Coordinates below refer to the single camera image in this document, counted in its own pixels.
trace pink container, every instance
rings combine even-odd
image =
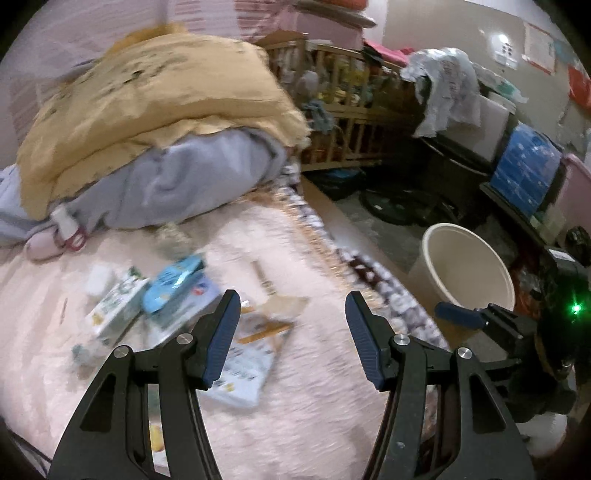
[[[580,225],[591,234],[591,172],[573,154],[561,162],[566,175],[556,206],[566,218],[565,229]]]

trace plastic bag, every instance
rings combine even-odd
[[[234,407],[256,407],[293,325],[292,321],[271,319],[250,302],[242,302],[240,321],[222,374],[203,395]]]
[[[508,100],[517,103],[527,103],[529,100],[521,94],[521,91],[513,85],[509,80],[504,79],[501,75],[497,75],[482,65],[473,63],[472,67],[476,72],[476,78],[483,85],[493,89],[496,93],[502,95]]]
[[[412,53],[400,76],[415,82],[419,103],[424,103],[421,92],[427,77],[431,80],[425,119],[417,127],[415,138],[435,137],[437,132],[447,129],[450,120],[480,126],[478,80],[468,55],[462,50],[430,48]]]

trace bedsheet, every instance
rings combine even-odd
[[[232,479],[359,479],[388,394],[365,378],[345,320],[345,295],[362,290],[370,308],[397,331],[445,342],[412,296],[388,279],[382,293],[361,284],[315,212],[289,187],[260,188],[181,226],[193,236],[206,272],[221,288],[266,299],[251,267],[258,260],[278,292],[309,296],[278,358],[261,404],[250,412],[201,398],[220,473]],[[8,426],[53,455],[93,372],[73,368],[71,348],[85,335],[82,293],[95,261],[135,265],[154,276],[167,260],[148,229],[108,231],[77,255],[42,265],[19,248],[0,261],[0,414]],[[137,322],[122,343],[142,349]],[[426,405],[433,422],[434,393]]]

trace clothing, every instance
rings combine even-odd
[[[67,208],[88,233],[101,226],[136,229],[182,222],[275,178],[285,162],[285,148],[260,130],[189,134],[163,150],[150,148],[81,192]],[[52,223],[31,220],[21,207],[19,168],[10,166],[3,174],[0,246],[7,247]]]
[[[458,48],[429,48],[411,53],[400,78],[415,82],[415,96],[426,104],[414,137],[435,137],[449,123],[480,126],[480,89],[468,55]],[[430,85],[429,98],[424,91]]]

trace cable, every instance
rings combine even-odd
[[[16,441],[18,441],[18,443],[23,445],[23,447],[25,447],[31,453],[35,453],[36,455],[41,457],[43,460],[45,460],[47,463],[52,462],[51,458],[49,458],[47,455],[45,455],[45,453],[43,453],[41,450],[39,450],[36,447],[34,447],[33,445],[31,445],[28,441],[26,441],[24,438],[22,438],[18,433],[14,433],[12,430],[8,430],[8,431],[14,437],[14,439]]]

